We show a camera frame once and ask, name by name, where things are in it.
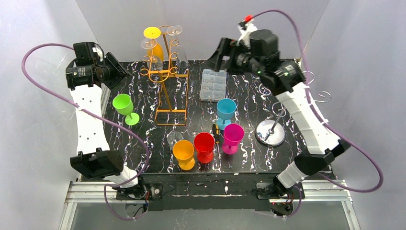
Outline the green plastic wine glass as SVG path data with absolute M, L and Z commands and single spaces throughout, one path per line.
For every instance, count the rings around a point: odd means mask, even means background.
M 134 113 L 134 105 L 128 94 L 119 94 L 113 99 L 113 107 L 118 113 L 124 116 L 124 121 L 127 125 L 133 126 L 139 122 L 140 116 Z

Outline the blue plastic wine glass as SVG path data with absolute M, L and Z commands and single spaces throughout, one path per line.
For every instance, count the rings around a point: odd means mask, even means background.
M 221 99 L 217 102 L 217 116 L 216 124 L 220 130 L 231 124 L 231 118 L 234 116 L 237 109 L 237 104 L 234 100 L 229 98 Z

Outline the gold wire glass rack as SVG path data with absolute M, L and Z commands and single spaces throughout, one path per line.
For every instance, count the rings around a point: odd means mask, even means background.
M 171 45 L 170 36 L 167 34 L 168 27 L 169 25 L 158 27 L 161 30 L 161 36 L 157 42 L 164 53 L 163 70 L 151 70 L 147 66 L 140 70 L 140 74 L 147 76 L 151 82 L 160 86 L 155 111 L 156 124 L 159 126 L 185 126 L 187 123 L 189 66 L 186 69 L 178 68 L 176 61 L 170 58 Z M 184 96 L 177 96 L 176 92 L 170 94 L 169 83 L 172 79 L 185 83 Z

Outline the magenta plastic wine glass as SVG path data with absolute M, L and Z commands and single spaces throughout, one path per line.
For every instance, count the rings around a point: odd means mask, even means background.
M 238 150 L 238 145 L 244 138 L 245 131 L 239 124 L 229 124 L 224 129 L 224 141 L 222 144 L 223 152 L 227 155 L 233 155 Z

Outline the red plastic wine glass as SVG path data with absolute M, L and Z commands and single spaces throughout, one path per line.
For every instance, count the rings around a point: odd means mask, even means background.
M 210 133 L 202 132 L 195 137 L 193 143 L 198 152 L 199 162 L 204 164 L 211 162 L 214 157 L 214 137 Z

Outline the orange plastic wine glass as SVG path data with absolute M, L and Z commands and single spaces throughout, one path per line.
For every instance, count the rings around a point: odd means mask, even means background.
M 188 140 L 179 140 L 173 147 L 173 155 L 182 170 L 188 171 L 195 166 L 194 146 Z

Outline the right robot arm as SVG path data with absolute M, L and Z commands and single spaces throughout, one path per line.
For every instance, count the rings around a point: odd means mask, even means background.
M 294 61 L 280 59 L 278 37 L 270 30 L 251 32 L 246 41 L 221 38 L 207 66 L 214 71 L 224 69 L 230 74 L 259 76 L 294 119 L 305 139 L 306 149 L 273 178 L 271 186 L 261 190 L 263 193 L 287 194 L 294 185 L 316 174 L 350 148 L 348 142 L 329 131 L 321 117 L 315 115 L 302 70 Z

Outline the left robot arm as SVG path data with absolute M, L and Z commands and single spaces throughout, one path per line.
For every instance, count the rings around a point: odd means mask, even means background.
M 70 158 L 70 165 L 89 179 L 104 179 L 120 188 L 137 186 L 137 172 L 125 166 L 122 153 L 110 149 L 100 120 L 101 85 L 113 89 L 129 73 L 95 42 L 75 43 L 73 49 L 76 57 L 66 68 L 66 79 L 73 101 L 79 105 L 79 138 L 77 155 Z

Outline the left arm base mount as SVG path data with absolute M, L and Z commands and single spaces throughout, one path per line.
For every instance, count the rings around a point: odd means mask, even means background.
M 149 202 L 161 200 L 162 184 L 140 183 L 129 188 L 115 188 L 116 200 L 125 201 L 125 211 L 128 217 L 136 218 L 148 210 Z

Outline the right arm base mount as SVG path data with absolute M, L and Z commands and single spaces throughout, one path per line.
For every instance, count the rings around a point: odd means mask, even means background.
M 276 200 L 271 202 L 271 212 L 274 217 L 283 219 L 296 214 L 305 198 L 301 183 L 285 191 L 279 190 L 272 183 L 256 183 L 251 192 L 259 200 Z

